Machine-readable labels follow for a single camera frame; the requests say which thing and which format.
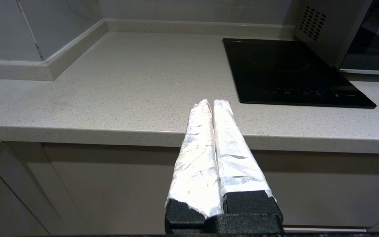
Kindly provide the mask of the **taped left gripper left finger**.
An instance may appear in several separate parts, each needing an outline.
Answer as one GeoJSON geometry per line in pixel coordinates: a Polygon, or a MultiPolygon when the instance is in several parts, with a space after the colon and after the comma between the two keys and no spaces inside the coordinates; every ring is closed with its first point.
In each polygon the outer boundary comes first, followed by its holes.
{"type": "Polygon", "coordinates": [[[167,233],[202,233],[207,219],[223,214],[212,109],[192,107],[165,203],[167,233]]]}

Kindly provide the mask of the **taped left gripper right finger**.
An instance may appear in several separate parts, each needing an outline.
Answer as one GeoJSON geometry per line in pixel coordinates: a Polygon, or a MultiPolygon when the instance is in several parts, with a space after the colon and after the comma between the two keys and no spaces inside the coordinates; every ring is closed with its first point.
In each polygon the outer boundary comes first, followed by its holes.
{"type": "Polygon", "coordinates": [[[266,213],[282,216],[226,100],[213,103],[213,129],[218,166],[218,214],[266,213]]]}

